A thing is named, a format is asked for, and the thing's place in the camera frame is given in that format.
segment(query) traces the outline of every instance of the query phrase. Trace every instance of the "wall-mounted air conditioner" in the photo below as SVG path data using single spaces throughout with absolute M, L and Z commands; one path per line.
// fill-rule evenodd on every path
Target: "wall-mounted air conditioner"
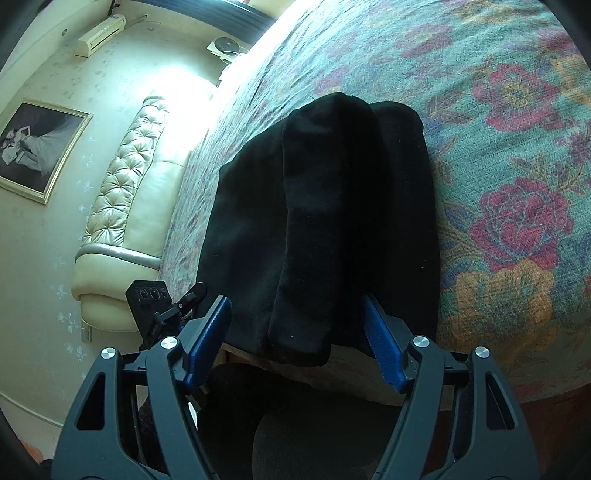
M 96 50 L 101 48 L 124 28 L 125 17 L 119 14 L 111 15 L 103 23 L 97 25 L 87 34 L 80 37 L 74 47 L 74 54 L 79 57 L 90 57 Z

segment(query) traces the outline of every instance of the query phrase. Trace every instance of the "black and white photo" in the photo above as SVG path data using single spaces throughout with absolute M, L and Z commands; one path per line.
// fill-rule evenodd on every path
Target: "black and white photo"
M 25 100 L 0 135 L 0 186 L 47 204 L 89 113 Z

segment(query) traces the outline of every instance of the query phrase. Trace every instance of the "metal screw head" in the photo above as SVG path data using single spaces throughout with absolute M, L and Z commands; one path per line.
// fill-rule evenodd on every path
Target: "metal screw head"
M 176 337 L 166 337 L 162 339 L 160 342 L 160 346 L 162 348 L 166 348 L 166 350 L 170 350 L 178 345 L 178 339 Z
M 100 353 L 100 355 L 102 358 L 113 358 L 116 353 L 117 353 L 117 350 L 115 350 L 111 346 L 108 346 L 107 348 L 103 349 L 103 351 Z
M 419 348 L 425 348 L 429 346 L 429 339 L 427 337 L 423 337 L 421 335 L 416 336 L 413 339 L 413 343 Z
M 489 358 L 491 353 L 489 352 L 488 348 L 486 348 L 485 346 L 477 346 L 476 347 L 476 354 L 480 357 L 480 358 Z

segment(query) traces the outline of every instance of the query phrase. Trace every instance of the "blue gripper pad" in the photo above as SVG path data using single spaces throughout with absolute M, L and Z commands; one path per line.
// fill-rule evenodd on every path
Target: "blue gripper pad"
M 194 337 L 197 336 L 197 338 L 184 364 L 187 374 L 183 386 L 189 391 L 203 385 L 212 369 L 213 362 L 232 321 L 230 299 L 228 297 L 222 298 L 217 305 L 214 303 L 204 319 L 195 319 L 191 322 L 199 320 L 206 320 L 207 323 L 200 331 L 195 331 Z
M 367 295 L 363 297 L 362 302 L 365 335 L 374 351 L 382 376 L 397 392 L 402 392 L 407 385 L 403 372 L 402 350 L 382 318 L 383 311 L 379 305 L 376 306 Z

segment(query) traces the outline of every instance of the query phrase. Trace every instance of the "floral bedspread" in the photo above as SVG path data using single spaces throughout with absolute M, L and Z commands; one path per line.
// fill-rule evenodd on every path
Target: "floral bedspread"
M 537 0 L 297 0 L 213 99 L 165 250 L 171 292 L 194 281 L 218 168 L 337 90 L 423 119 L 438 343 L 490 347 L 522 401 L 591 382 L 591 72 Z

